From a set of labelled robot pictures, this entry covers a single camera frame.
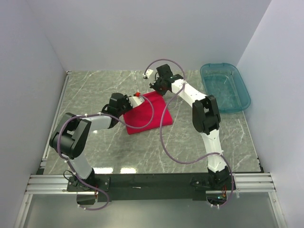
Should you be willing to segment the red t shirt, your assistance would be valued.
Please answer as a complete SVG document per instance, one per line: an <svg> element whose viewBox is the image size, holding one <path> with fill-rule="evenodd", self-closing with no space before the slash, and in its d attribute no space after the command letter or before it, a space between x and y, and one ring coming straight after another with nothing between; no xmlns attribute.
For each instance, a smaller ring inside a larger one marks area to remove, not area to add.
<svg viewBox="0 0 304 228"><path fill-rule="evenodd" d="M129 135L157 129L160 125L167 126L173 123L169 110L164 109L166 103L157 92L143 95L144 103L133 108L123 115Z"/></svg>

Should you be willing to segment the teal plastic basin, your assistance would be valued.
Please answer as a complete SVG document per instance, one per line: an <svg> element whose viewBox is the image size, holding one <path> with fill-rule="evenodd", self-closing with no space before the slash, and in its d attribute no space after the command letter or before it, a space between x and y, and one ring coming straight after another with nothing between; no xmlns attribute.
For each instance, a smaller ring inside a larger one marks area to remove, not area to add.
<svg viewBox="0 0 304 228"><path fill-rule="evenodd" d="M220 113L242 112L251 105L249 92L234 65L204 64L200 75L206 94L215 96Z"/></svg>

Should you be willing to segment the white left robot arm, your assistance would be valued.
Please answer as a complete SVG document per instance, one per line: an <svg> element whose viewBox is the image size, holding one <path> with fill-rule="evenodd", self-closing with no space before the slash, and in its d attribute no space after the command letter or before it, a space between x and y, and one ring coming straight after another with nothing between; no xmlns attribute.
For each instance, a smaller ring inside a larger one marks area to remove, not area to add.
<svg viewBox="0 0 304 228"><path fill-rule="evenodd" d="M113 93L109 103L98 114L80 116L65 113L53 131L49 146L67 162L72 174L79 178L78 185L83 190L89 191L97 186L95 171L84 154L89 133L113 128L119 122L118 119L132 109L130 96Z"/></svg>

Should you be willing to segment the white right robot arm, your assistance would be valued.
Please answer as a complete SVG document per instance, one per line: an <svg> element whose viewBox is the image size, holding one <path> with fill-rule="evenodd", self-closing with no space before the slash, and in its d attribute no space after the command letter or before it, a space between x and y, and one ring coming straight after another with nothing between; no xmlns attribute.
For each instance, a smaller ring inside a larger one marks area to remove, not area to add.
<svg viewBox="0 0 304 228"><path fill-rule="evenodd" d="M145 70L143 77L149 80L150 88L160 95L170 91L174 97L182 98L192 108L192 124L195 130L200 133L206 155L194 161L181 162L173 158L166 149L162 138L162 122L168 105L165 106L160 122L160 140L163 150L167 156L179 164L193 164L204 158L208 159L208 184L207 189L223 189L227 182L232 181L231 169L225 158L219 139L219 124L221 121L216 98L213 95L205 95L192 87L185 76L173 74L169 65L165 64L153 70Z"/></svg>

